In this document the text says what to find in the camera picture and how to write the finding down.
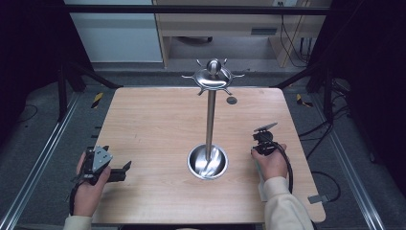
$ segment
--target gray floor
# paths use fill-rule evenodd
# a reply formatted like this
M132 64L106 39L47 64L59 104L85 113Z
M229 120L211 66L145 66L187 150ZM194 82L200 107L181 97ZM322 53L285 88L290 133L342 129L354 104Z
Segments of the gray floor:
M187 75L196 70L197 58L202 63L210 58L227 58L227 68L232 72L246 74L246 77L236 79L233 86L267 87L301 70L301 68L292 67L291 64L286 68L278 67L270 49L270 44L264 37L250 39L215 37L212 43L179 38L172 41L167 69L160 64L151 63L121 65L104 63L95 64L95 67L104 77L126 86L194 86L192 80L184 80L180 75ZM29 194L30 199L19 216L18 224L60 226L67 216L68 206L64 199L73 186L69 180L73 176L79 155L87 147L95 144L114 95L114 90L107 89L87 77L84 79L88 84L85 92L69 93L70 98L79 97L77 108L52 151L34 191ZM308 131L323 121L320 107L307 107L296 102L297 94L301 94L305 102L314 104L322 99L320 94L306 93L307 80L308 78L295 82L283 90L298 133ZM103 92L101 103L98 108L91 108L94 97L99 92ZM21 115L21 120L34 115L35 107L36 114L28 121L16 124L10 140L1 148L0 215L2 217L9 211L56 126L56 84L34 91L27 100L27 104L29 105ZM335 110L346 105L342 98L336 100L335 104ZM324 204L327 219L317 224L318 229L370 229L345 171L338 161L337 149L332 143L333 134L339 137L385 228L406 229L405 198L397 190L385 167L371 163L367 148L351 117L347 114L338 117L334 122L333 132L308 160L311 170L331 175L340 185L342 192L337 201ZM318 138L326 129L323 127L303 139ZM317 140L302 141L304 152L308 154L316 142ZM337 188L331 180L319 174L314 174L314 179L321 195L330 197L336 195Z

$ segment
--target black curtain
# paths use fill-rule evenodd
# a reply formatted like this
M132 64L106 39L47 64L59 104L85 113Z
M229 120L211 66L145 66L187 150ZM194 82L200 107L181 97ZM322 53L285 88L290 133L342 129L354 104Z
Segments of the black curtain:
M360 1L338 1L333 8L353 8ZM350 83L350 108L378 163L387 166L406 195L406 2L365 0L352 20L328 16L310 64L346 25L328 58L333 77Z
M52 3L64 5L63 0ZM69 13L40 11L42 4L0 1L0 145L10 135L27 96L57 81L63 62L73 61L93 71ZM80 73L70 74L80 77Z

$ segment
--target metal rail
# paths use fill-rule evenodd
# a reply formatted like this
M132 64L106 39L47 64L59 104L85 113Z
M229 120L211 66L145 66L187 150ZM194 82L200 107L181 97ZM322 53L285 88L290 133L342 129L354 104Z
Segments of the metal rail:
M74 97L71 100L70 108L65 116L65 118L56 124L53 133L48 139L44 149L39 154L38 159L35 162L30 174L28 175L24 185L20 189L17 197L14 199L9 211L4 215L0 222L1 230L12 230L15 224L18 222L25 206L27 205L36 184L39 181L42 173L45 170L49 160L51 159L57 143L60 140L61 135L63 134L64 129L71 120L72 114L75 111L79 100L80 94L74 94Z
M276 15L343 15L350 10L300 7L252 6L174 6L174 5L43 5L42 11L90 13L203 13L203 14L276 14Z
M311 96L312 101L315 103L317 110L319 111L320 116L325 121L326 118L322 111L322 103L320 99L315 96ZM347 156L346 151L344 150L343 145L340 142L340 139L337 136L337 133L332 130L330 133L330 142L335 147L336 157L340 166L343 170L343 174L349 182L352 193L355 197L355 200L358 202L358 206L361 209L362 215L364 216L365 222L368 224L371 230L384 230L385 226L377 213L372 200L362 183L361 178L356 172L354 166L351 164L349 157Z

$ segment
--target floor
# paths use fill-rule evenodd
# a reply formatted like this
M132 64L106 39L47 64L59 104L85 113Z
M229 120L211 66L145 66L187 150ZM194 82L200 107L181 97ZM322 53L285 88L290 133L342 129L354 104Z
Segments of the floor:
M214 37L211 43L204 40L174 39L167 68L160 63L95 63L95 69L105 78L125 86L195 86L180 75L195 71L196 59L205 63L210 58L227 58L227 68L246 75L235 80L233 86L256 87L276 85L303 69L291 63L280 68L264 37ZM296 57L292 59L296 64L301 63ZM95 144L114 96L113 89L88 77L84 80L88 86L83 93L69 89L73 110L68 114L67 126L60 132L56 132L60 125L56 121L57 85L35 90L28 98L20 122L0 149L3 223L8 220L6 223L17 224L20 229L60 229L63 224L67 215L64 200L72 187L69 179L81 152ZM323 92L308 94L307 81L304 78L283 90L298 133L305 133L324 121ZM103 97L98 108L91 108L95 95L100 92ZM313 106L298 103L298 94L304 103ZM350 111L345 108L345 97L333 93L334 97L333 109L338 112L332 131L314 151L327 126L301 137L304 152L312 152L308 164L316 172L313 176L319 193L331 199L324 204L327 219L317 224L318 229L406 229L404 196L386 168L370 161L367 147Z

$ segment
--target metal stand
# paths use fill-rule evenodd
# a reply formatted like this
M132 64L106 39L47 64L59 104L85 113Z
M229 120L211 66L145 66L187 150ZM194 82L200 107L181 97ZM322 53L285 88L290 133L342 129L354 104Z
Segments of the metal stand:
M220 61L212 59L207 63L206 68L197 71L193 76L182 77L194 79L201 87L201 91L198 93L199 96L205 90L209 91L206 144L198 145L191 150L188 156L188 167L200 179L216 179L225 173L228 166L228 158L225 151L212 143L216 91L224 90L231 95L227 90L227 86L231 84L233 78L242 76L231 74L229 70L221 66Z

